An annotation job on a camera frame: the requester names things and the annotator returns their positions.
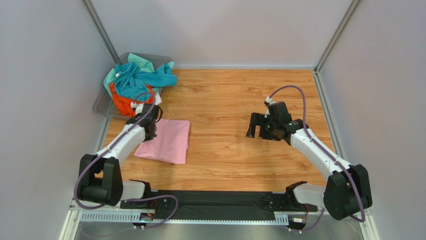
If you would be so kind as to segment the pink t shirt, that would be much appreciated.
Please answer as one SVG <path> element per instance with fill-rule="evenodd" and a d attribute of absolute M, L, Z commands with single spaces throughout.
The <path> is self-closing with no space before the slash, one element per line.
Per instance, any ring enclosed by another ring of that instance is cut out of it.
<path fill-rule="evenodd" d="M 188 120 L 161 119 L 156 127 L 156 137 L 142 142 L 134 156 L 175 165 L 186 164 L 191 123 Z"/>

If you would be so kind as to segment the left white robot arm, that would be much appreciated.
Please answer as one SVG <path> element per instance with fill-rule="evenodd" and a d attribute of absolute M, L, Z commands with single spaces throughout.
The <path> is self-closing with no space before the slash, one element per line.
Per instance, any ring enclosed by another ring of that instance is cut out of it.
<path fill-rule="evenodd" d="M 85 154 L 81 158 L 73 193 L 78 206 L 92 210 L 115 206 L 120 201 L 142 199 L 146 183 L 124 181 L 121 167 L 138 145 L 157 136 L 156 123 L 162 116 L 163 110 L 158 105 L 137 105 L 135 116 L 126 121 L 112 142 L 97 153 Z"/>

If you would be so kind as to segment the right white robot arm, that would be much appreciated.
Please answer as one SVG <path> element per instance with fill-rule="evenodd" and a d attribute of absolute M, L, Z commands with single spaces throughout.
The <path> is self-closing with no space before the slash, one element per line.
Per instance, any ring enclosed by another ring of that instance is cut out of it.
<path fill-rule="evenodd" d="M 265 104 L 265 114 L 253 112 L 246 136 L 285 141 L 302 153 L 321 173 L 325 186 L 299 181 L 286 187 L 290 206 L 321 207 L 335 220 L 365 214 L 372 207 L 369 173 L 362 164 L 351 164 L 322 143 L 303 119 L 293 119 L 283 101 Z"/>

